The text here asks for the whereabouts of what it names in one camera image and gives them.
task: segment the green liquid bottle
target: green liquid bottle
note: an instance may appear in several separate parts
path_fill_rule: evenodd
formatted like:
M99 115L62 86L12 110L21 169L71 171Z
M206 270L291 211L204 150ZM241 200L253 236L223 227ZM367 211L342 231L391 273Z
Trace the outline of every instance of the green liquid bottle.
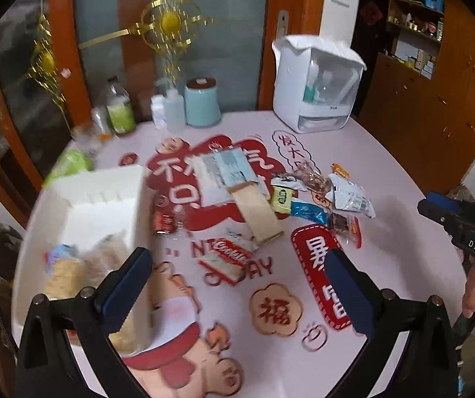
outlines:
M108 79L106 108L112 129L117 136L131 133L136 128L130 97L117 81L117 76Z

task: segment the white cardboard box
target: white cardboard box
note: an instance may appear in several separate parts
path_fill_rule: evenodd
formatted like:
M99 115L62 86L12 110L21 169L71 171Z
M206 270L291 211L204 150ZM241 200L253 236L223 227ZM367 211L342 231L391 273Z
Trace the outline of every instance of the white cardboard box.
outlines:
M63 243L85 251L106 235L120 232L128 254L136 247L150 248L152 191L145 184L147 173L139 165L80 173L60 178L40 193L16 265L11 316L18 344L31 300L44 291L44 253ZM151 339L148 286L132 315L139 353ZM82 348L72 344L72 349L90 388L104 395Z

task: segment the person's hand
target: person's hand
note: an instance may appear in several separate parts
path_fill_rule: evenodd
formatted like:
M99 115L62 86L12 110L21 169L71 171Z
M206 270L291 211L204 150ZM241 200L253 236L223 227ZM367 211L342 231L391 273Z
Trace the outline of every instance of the person's hand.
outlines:
M469 319L475 312L475 257L470 256L469 261L472 268L468 273L468 279L464 287L464 296L462 296L462 314Z

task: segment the red can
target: red can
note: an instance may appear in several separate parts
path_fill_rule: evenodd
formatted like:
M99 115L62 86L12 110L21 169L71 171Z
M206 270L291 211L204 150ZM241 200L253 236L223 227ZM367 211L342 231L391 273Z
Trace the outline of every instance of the red can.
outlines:
M171 214L164 214L162 211L154 211L153 225L156 233L170 234L176 232L175 217Z

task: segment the gold ornament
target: gold ornament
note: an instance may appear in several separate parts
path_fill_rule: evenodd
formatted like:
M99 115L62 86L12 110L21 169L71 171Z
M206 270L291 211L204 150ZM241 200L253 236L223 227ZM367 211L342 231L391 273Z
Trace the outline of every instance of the gold ornament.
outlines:
M212 18L202 15L193 0L152 0L141 12L140 22L81 43L79 49L128 34L141 36L147 46L165 58L165 73L176 84L180 71L178 60L197 38L199 26L212 22Z
M37 36L35 49L31 55L31 67L26 74L26 78L34 79L38 85L51 93L53 102L61 111L66 127L70 131L65 114L66 99L58 82L58 71L55 54L53 53L49 22L43 13L38 19Z

